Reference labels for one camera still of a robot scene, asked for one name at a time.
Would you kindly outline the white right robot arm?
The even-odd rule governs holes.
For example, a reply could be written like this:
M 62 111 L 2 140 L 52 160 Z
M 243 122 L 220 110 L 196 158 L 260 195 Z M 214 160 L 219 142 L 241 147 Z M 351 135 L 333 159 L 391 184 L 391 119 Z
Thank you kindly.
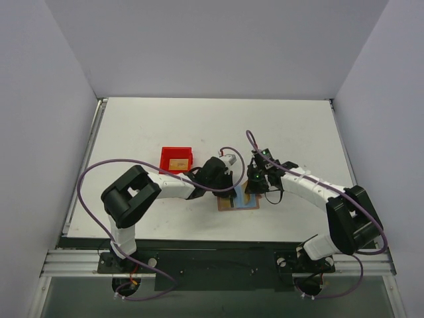
M 304 271 L 338 252 L 353 255 L 383 235 L 376 210 L 366 190 L 358 185 L 343 187 L 325 182 L 293 162 L 280 163 L 267 148 L 252 151 L 247 178 L 246 193 L 266 195 L 276 190 L 280 197 L 290 193 L 326 214 L 329 232 L 307 239 L 295 256 L 297 266 Z

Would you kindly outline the tan leather card holder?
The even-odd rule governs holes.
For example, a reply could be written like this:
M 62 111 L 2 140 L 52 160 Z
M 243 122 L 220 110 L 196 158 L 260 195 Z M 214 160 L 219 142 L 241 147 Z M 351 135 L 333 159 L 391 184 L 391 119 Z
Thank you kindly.
M 248 205 L 244 205 L 242 202 L 242 191 L 241 191 L 241 185 L 238 185 L 235 188 L 236 196 L 235 197 L 229 197 L 233 198 L 236 209 L 234 211 L 246 211 L 246 210 L 253 210 L 253 209 L 259 209 L 260 208 L 260 199 L 262 196 L 260 194 L 251 194 L 252 200 Z

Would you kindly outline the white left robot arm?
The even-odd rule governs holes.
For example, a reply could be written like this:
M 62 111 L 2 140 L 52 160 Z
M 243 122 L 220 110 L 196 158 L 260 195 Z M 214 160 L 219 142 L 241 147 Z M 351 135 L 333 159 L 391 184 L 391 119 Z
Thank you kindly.
M 166 174 L 147 172 L 135 165 L 112 183 L 101 200 L 111 224 L 114 253 L 113 265 L 127 273 L 136 265 L 135 225 L 157 199 L 197 199 L 208 190 L 219 189 L 217 197 L 235 196 L 231 166 L 237 161 L 233 154 L 211 157 L 201 168 L 192 169 L 174 178 Z

